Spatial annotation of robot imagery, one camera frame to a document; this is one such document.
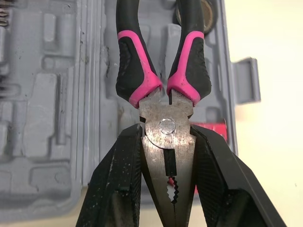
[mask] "plier jaw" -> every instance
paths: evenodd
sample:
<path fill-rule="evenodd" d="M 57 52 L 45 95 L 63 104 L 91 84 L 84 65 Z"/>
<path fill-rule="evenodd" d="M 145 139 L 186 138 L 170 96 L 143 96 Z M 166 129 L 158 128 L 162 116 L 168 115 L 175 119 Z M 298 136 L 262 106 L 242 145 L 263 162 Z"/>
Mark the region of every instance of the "plier jaw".
<path fill-rule="evenodd" d="M 165 227 L 188 225 L 194 197 L 194 150 L 196 138 L 190 134 L 188 117 L 191 100 L 172 90 L 172 103 L 160 102 L 156 89 L 139 102 L 145 119 L 142 139 L 142 173 Z M 174 197 L 169 198 L 168 182 L 174 182 Z"/>

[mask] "tool case compartment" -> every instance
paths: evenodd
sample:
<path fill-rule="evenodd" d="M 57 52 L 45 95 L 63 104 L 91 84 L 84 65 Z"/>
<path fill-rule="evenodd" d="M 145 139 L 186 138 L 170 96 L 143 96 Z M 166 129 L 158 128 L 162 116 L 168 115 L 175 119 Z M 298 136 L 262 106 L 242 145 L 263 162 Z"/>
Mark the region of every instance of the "tool case compartment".
<path fill-rule="evenodd" d="M 212 92 L 193 123 L 224 124 L 237 153 L 234 107 L 260 101 L 257 62 L 231 64 L 224 2 L 205 38 Z M 141 0 L 140 28 L 167 78 L 181 27 L 173 0 Z M 138 110 L 116 95 L 115 0 L 16 0 L 0 26 L 0 222 L 62 215 Z M 167 96 L 162 95 L 164 102 Z M 152 204 L 142 184 L 142 207 Z"/>

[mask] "white surface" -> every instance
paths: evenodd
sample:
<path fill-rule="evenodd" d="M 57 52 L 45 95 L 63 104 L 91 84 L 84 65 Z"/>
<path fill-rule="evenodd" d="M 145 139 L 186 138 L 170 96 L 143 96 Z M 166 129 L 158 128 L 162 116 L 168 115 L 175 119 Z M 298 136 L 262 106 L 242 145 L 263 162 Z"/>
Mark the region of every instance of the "white surface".
<path fill-rule="evenodd" d="M 262 96 L 259 104 L 236 108 L 239 156 L 253 170 L 287 226 L 300 227 L 303 1 L 226 0 L 225 5 L 231 60 L 257 58 Z M 0 227 L 74 227 L 80 206 L 62 218 Z M 161 226 L 155 210 L 142 210 L 140 223 L 142 227 Z M 193 208 L 189 226 L 206 226 L 201 207 Z"/>

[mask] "red object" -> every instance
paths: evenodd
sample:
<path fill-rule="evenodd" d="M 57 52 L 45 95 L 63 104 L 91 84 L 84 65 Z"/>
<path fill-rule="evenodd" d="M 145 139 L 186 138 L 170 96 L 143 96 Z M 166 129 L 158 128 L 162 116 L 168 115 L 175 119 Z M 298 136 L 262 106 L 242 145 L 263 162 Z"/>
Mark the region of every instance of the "red object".
<path fill-rule="evenodd" d="M 225 123 L 197 123 L 197 122 L 192 122 L 191 124 L 213 130 L 223 136 L 225 141 L 227 142 L 227 128 Z M 169 178 L 169 184 L 173 187 L 174 186 L 174 181 Z M 195 187 L 195 194 L 198 194 L 198 189 L 197 186 Z"/>

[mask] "rubber grip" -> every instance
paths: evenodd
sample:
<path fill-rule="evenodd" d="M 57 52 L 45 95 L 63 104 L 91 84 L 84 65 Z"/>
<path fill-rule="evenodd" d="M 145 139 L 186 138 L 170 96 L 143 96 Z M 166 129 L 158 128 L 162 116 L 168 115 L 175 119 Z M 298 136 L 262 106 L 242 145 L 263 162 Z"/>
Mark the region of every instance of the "rubber grip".
<path fill-rule="evenodd" d="M 156 88 L 162 89 L 148 55 L 138 21 L 139 0 L 117 0 L 116 28 L 120 49 L 117 94 L 135 108 Z"/>
<path fill-rule="evenodd" d="M 196 105 L 211 92 L 204 59 L 204 17 L 201 0 L 177 0 L 182 20 L 181 39 L 167 87 L 182 93 Z"/>

